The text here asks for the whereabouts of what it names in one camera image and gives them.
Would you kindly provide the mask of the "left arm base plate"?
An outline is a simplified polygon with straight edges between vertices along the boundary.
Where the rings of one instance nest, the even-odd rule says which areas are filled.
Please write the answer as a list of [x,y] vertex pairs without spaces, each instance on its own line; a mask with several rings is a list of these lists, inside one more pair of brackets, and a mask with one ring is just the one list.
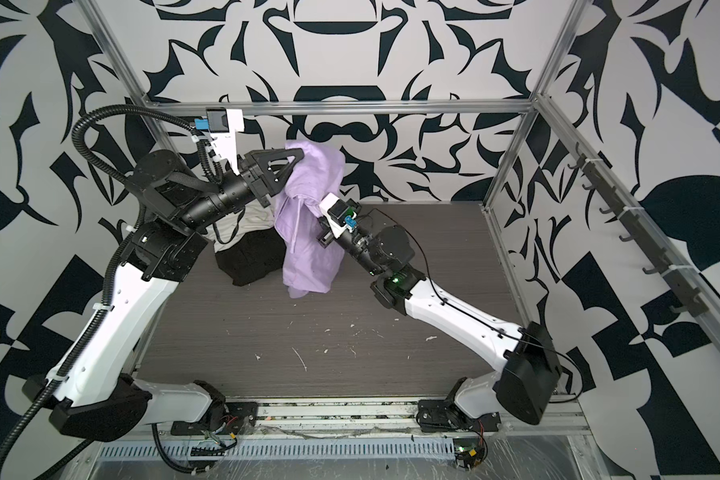
[[240,434],[257,421],[259,404],[253,401],[215,402],[196,422],[177,421],[170,428],[172,436]]

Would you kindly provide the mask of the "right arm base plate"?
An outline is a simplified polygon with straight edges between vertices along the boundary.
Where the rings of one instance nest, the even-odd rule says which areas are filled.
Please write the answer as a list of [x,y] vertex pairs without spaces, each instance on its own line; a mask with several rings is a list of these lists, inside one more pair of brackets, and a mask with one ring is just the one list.
[[415,421],[424,433],[473,431],[497,432],[501,417],[498,412],[487,413],[473,419],[449,400],[419,400]]

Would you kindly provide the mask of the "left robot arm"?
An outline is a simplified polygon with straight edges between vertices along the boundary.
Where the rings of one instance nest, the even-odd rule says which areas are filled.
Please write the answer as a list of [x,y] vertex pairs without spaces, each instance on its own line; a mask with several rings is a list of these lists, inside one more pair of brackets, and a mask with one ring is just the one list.
[[218,184],[195,177],[168,150],[137,163],[126,187],[153,217],[114,254],[102,299],[62,361],[23,387],[49,409],[60,434],[109,442],[146,424],[219,421],[221,394],[208,383],[151,383],[133,378],[125,366],[207,246],[207,226],[253,201],[266,205],[303,157],[300,148],[252,151],[238,173],[224,173]]

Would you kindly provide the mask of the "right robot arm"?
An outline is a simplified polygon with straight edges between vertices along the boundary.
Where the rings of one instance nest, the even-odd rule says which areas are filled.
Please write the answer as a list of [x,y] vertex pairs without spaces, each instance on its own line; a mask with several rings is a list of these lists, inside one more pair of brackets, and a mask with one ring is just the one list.
[[470,430],[502,411],[537,425],[551,403],[562,375],[549,332],[489,315],[446,292],[411,265],[414,251],[400,225],[371,233],[347,207],[339,219],[324,213],[318,240],[340,246],[372,277],[377,301],[387,309],[435,327],[484,360],[491,373],[457,380],[448,395],[423,403],[417,422],[427,432]]

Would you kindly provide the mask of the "purple cloth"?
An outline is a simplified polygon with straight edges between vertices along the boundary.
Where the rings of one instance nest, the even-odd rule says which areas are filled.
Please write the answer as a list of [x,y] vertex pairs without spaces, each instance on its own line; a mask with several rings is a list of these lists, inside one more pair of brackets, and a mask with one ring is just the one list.
[[329,292],[344,257],[340,246],[323,247],[317,237],[322,232],[319,204],[326,195],[339,193],[345,157],[329,145],[308,140],[291,140],[285,147],[304,154],[275,202],[275,229],[286,246],[283,283],[289,296],[298,299]]

